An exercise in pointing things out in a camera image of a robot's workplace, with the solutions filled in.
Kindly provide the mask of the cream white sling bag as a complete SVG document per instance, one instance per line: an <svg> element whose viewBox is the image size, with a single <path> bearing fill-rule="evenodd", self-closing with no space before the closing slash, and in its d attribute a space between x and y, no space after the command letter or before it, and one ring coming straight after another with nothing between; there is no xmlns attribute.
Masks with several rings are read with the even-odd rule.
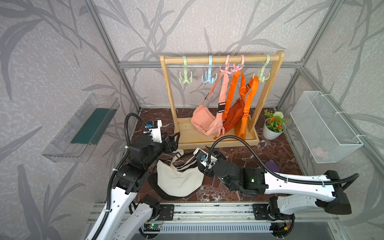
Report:
<svg viewBox="0 0 384 240"><path fill-rule="evenodd" d="M174 154L169 165L158 161L158 185L168 195L184 198L202 185L205 175L199 171L194 157L190 157L183 165L176 167L174 163L184 156L184 150L178 149Z"/></svg>

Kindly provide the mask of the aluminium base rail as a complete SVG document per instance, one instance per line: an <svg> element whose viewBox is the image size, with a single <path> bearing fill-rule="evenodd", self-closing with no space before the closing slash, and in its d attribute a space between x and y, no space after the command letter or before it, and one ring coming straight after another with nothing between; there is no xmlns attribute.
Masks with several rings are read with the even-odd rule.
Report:
<svg viewBox="0 0 384 240"><path fill-rule="evenodd" d="M338 218L319 211L272 217L266 202L112 203L99 240L130 240L136 233L145 239L159 234L270 233L286 239L299 223L327 222L335 240L345 237Z"/></svg>

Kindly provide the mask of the green hook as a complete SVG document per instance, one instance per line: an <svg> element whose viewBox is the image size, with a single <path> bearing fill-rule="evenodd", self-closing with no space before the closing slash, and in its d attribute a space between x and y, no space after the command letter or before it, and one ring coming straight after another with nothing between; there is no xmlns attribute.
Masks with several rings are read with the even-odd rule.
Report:
<svg viewBox="0 0 384 240"><path fill-rule="evenodd" d="M179 77L180 84L181 85L191 84L192 80L193 80L193 73L190 73L190 75L188 76L187 57L186 56L182 56L182 58L183 58L184 73L183 74L179 73L179 75L180 75L180 77Z"/></svg>
<svg viewBox="0 0 384 240"><path fill-rule="evenodd" d="M266 55L266 62L264 63L261 70L259 70L259 72L258 72L257 78L258 78L260 83L267 81L270 77L270 74L268 74L268 77L265 76L265 70L266 70L266 67L268 66L268 64L270 63L270 59L271 59L270 55Z"/></svg>

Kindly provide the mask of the black sling bag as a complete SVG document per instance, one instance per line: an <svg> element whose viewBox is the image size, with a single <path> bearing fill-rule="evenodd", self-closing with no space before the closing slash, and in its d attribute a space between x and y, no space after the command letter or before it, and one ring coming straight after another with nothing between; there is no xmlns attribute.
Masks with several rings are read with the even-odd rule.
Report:
<svg viewBox="0 0 384 240"><path fill-rule="evenodd" d="M182 197L175 197L175 196L170 196L166 192L164 192L160 186L158 185L158 174L157 173L152 173L148 177L148 182L150 186L153 188L153 190L163 199L166 201L175 201L178 199L181 199Z"/></svg>

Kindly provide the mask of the pink sling bag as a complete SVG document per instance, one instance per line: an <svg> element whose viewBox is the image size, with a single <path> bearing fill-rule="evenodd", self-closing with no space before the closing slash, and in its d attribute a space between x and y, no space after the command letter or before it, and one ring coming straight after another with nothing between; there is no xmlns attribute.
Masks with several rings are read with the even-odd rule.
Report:
<svg viewBox="0 0 384 240"><path fill-rule="evenodd" d="M223 81L222 81L222 86L221 86L220 95L219 95L218 111L217 111L217 114L214 116L209 111L209 109L204 106L204 103L207 100L207 98L214 92L215 87L218 85L220 80L223 80ZM205 136L216 135L217 137L219 133L222 133L222 134L224 133L222 117L223 117L224 109L226 106L226 95L227 95L228 84L229 84L229 75L226 73L220 73L218 75L218 80L215 82L211 91L207 94L202 104L198 106L193 113L191 123L199 132L201 132Z"/></svg>

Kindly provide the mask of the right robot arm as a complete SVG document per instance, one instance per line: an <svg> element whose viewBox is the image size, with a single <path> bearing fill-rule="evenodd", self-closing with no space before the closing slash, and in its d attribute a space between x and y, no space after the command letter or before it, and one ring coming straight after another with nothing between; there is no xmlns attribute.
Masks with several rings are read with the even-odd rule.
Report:
<svg viewBox="0 0 384 240"><path fill-rule="evenodd" d="M240 192L246 198L270 195L267 206L254 207L256 218L270 221L293 219L296 212L323 209L328 214L350 215L352 207L341 184L329 185L338 180L336 171L320 176L285 175L277 178L275 172L263 168L239 168L218 153L209 157L197 148L194 160L198 169L210 178L218 178L230 191Z"/></svg>

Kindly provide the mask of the left green hook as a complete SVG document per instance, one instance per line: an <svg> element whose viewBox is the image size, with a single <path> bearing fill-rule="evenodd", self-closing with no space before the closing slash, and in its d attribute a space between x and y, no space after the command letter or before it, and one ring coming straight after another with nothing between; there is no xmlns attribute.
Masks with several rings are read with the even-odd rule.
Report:
<svg viewBox="0 0 384 240"><path fill-rule="evenodd" d="M192 80L193 80L193 73L190 73L190 75L188 76L187 57L186 56L182 56L182 58L183 58L184 73L183 74L179 73L179 75L180 75L180 77L179 77L180 84L181 85L191 84Z"/></svg>

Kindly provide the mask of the potted flower plant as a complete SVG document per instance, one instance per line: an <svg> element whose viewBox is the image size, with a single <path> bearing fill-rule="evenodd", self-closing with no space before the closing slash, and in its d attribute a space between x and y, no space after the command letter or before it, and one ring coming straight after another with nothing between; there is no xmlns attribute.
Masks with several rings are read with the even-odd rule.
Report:
<svg viewBox="0 0 384 240"><path fill-rule="evenodd" d="M280 111L264 110L264 115L267 117L264 127L263 136L267 140L278 138L286 129L286 119Z"/></svg>

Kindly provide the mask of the left pink hook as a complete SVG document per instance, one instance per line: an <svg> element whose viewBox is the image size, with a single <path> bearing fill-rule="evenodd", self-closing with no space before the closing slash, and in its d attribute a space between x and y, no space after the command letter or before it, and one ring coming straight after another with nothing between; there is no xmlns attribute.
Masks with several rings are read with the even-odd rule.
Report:
<svg viewBox="0 0 384 240"><path fill-rule="evenodd" d="M226 73L226 74L228 74L228 75L230 75L230 74L232 73L232 71L230 70L230 63L229 63L229 60L230 60L230 55L227 55L227 57L226 57L226 61L225 61L225 67L224 67L224 69L222 69L221 67L219 67L221 73Z"/></svg>

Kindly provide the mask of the right pink hook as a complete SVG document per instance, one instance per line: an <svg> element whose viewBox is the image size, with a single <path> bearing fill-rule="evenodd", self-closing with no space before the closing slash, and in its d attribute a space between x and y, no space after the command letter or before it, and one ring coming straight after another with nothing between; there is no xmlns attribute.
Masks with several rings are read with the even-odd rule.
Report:
<svg viewBox="0 0 384 240"><path fill-rule="evenodd" d="M235 73L243 69L245 65L245 56L241 55L241 58L242 58L242 61L239 65L237 65L236 63L233 63L233 69L231 70L231 73Z"/></svg>

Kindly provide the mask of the blue hook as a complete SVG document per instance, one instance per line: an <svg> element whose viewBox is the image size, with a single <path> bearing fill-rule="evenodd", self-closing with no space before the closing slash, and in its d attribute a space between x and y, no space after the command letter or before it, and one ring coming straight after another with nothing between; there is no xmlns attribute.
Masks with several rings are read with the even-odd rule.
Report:
<svg viewBox="0 0 384 240"><path fill-rule="evenodd" d="M213 56L210 55L209 56L209 63L208 63L208 70L206 71L205 75L202 76L202 82L204 84L209 83L209 84L213 85L217 79L218 75L216 75L215 77L212 76L212 66L213 66Z"/></svg>

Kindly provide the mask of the clear plastic wall shelf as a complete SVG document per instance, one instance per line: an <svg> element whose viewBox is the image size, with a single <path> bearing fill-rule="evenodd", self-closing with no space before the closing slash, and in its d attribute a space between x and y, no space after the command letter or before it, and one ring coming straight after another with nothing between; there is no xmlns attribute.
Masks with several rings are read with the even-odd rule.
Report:
<svg viewBox="0 0 384 240"><path fill-rule="evenodd" d="M86 163L119 107L116 97L90 94L42 155L54 163Z"/></svg>

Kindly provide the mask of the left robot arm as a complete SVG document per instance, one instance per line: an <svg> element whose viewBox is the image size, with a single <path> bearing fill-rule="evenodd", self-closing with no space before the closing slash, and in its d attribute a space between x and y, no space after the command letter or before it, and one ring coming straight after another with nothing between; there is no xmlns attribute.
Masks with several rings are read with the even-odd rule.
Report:
<svg viewBox="0 0 384 240"><path fill-rule="evenodd" d="M144 134L128 145L118 169L109 180L106 205L89 232L88 240L130 240L147 221L159 215L159 201L144 197L125 222L121 222L149 177L150 167L162 154L176 151L179 138L180 133L163 135L157 142L154 137Z"/></svg>

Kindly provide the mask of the wooden hanging rack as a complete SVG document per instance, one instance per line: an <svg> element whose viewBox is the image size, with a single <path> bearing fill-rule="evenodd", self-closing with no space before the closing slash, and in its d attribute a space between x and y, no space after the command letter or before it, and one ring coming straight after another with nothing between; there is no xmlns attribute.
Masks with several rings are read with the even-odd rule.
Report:
<svg viewBox="0 0 384 240"><path fill-rule="evenodd" d="M234 135L251 146L260 140L255 125L285 58L284 51L275 55L226 56L226 57L167 57L160 55L161 66L175 125L180 134L179 148L194 150L210 146L220 137ZM210 68L219 64L220 71L212 78L212 89L205 96L207 101L215 89L218 94L218 111L212 114L204 103L193 112L191 118L178 118L173 98L169 65L183 65L181 83L192 83L188 68L207 64Z"/></svg>

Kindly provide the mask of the dark orange sling bag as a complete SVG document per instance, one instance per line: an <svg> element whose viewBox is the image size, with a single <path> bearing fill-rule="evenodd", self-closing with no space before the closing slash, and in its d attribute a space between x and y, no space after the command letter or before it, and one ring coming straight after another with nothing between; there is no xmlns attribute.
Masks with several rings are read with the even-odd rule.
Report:
<svg viewBox="0 0 384 240"><path fill-rule="evenodd" d="M232 100L235 95L236 91L236 86L238 83L238 80L241 80L241 85L240 85L240 98L237 99L235 104L232 106ZM244 115L244 109L245 109L245 98L246 98L246 93L247 93L247 84L246 84L246 79L245 75L241 71L235 72L233 79L231 81L230 89L228 92L227 100L226 100L226 106L224 109L223 113L223 127L224 127L224 133L219 133L217 137L214 137L214 140L216 140L218 137L221 135L224 135L231 129L233 129L238 122L240 122L240 128L235 129L235 135L241 139L245 139L246 137L246 132L242 130L242 118Z"/></svg>

